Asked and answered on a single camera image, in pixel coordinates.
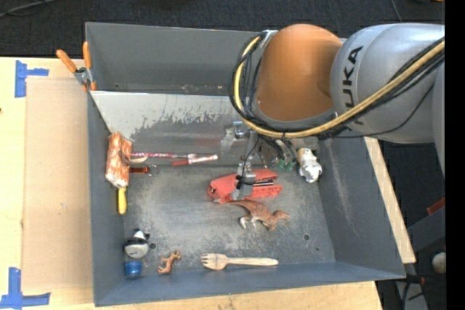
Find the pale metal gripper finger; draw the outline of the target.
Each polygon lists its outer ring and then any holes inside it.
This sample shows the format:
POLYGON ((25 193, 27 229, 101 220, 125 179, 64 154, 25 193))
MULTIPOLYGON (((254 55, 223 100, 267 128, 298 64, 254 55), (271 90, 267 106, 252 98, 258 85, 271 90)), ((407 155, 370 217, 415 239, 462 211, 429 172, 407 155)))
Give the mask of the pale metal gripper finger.
POLYGON ((251 170, 250 164, 240 163, 236 174, 235 189, 230 194, 231 198, 233 200, 242 200, 250 196, 255 181, 256 174, 251 170))
POLYGON ((227 157, 243 154, 249 138, 249 128, 243 121, 233 121, 226 125, 220 142, 220 155, 227 157))

